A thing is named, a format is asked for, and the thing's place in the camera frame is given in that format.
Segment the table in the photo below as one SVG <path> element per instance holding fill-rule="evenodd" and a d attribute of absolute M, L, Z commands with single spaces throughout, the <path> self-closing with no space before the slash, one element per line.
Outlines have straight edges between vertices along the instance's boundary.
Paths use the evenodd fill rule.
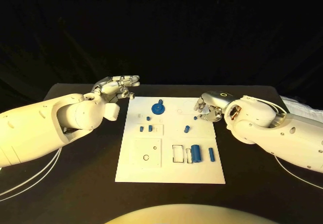
<path fill-rule="evenodd" d="M 45 99 L 87 93 L 91 84 L 57 84 Z M 137 96 L 199 97 L 221 90 L 250 95 L 284 107 L 270 86 L 142 85 Z M 120 215 L 163 204 L 208 204 L 247 211 L 279 223 L 315 223 L 322 219 L 323 191 L 299 181 L 274 157 L 257 146 L 241 143 L 225 128 L 214 124 L 227 184 L 114 182 L 129 99 L 117 121 L 104 120 L 84 138 L 62 149 L 47 178 L 22 195 L 0 202 L 2 223 L 103 224 Z M 54 153 L 3 168 L 0 192 L 23 182 L 48 164 Z M 284 162 L 303 178 L 323 185 L 322 175 Z"/>

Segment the robotic hand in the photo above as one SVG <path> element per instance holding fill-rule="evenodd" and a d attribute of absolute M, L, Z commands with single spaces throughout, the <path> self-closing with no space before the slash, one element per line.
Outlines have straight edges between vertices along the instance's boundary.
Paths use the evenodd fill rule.
<path fill-rule="evenodd" d="M 217 122 L 224 117 L 241 142 L 259 144 L 295 165 L 323 173 L 323 123 L 287 113 L 266 100 L 250 96 L 238 99 L 227 92 L 204 93 L 194 109 L 202 112 L 207 105 L 211 112 L 198 118 Z"/>
<path fill-rule="evenodd" d="M 0 114 L 0 167 L 34 160 L 85 136 L 103 118 L 117 120 L 120 98 L 139 76 L 106 77 L 90 93 L 70 94 Z"/>

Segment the blue object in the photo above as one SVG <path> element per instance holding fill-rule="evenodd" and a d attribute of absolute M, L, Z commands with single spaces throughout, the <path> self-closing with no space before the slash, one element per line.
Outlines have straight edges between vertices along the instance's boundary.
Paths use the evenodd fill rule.
<path fill-rule="evenodd" d="M 184 132 L 188 133 L 191 130 L 191 127 L 186 125 Z"/>
<path fill-rule="evenodd" d="M 153 105 L 152 111 L 155 114 L 160 115 L 165 112 L 163 100 L 159 100 L 159 103 Z"/>
<path fill-rule="evenodd" d="M 192 145 L 191 153 L 192 153 L 192 162 L 202 162 L 199 145 Z"/>
<path fill-rule="evenodd" d="M 209 153 L 211 153 L 211 162 L 215 162 L 214 148 L 209 148 Z"/>

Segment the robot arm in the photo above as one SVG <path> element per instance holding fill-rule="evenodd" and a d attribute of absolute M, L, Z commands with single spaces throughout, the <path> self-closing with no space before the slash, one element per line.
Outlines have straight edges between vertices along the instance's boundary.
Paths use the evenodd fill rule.
<path fill-rule="evenodd" d="M 247 144 L 259 144 L 273 155 L 295 165 L 323 173 L 323 123 L 290 113 L 279 114 L 250 96 L 230 93 L 202 94 L 195 110 L 209 106 L 209 114 L 198 118 L 217 122 L 224 117 L 227 128 Z"/>
<path fill-rule="evenodd" d="M 85 136 L 103 118 L 117 120 L 120 98 L 135 98 L 127 86 L 139 76 L 107 77 L 90 93 L 70 94 L 0 114 L 0 167 L 42 157 Z"/>

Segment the white cloth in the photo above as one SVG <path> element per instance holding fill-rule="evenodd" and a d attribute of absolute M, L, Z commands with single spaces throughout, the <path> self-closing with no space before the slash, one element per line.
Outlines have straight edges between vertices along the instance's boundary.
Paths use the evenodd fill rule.
<path fill-rule="evenodd" d="M 282 96 L 282 99 L 284 101 L 284 104 L 289 108 L 290 113 L 323 122 L 322 110 L 313 109 L 310 106 L 308 106 L 306 104 L 302 104 L 297 100 L 290 99 L 287 97 Z"/>

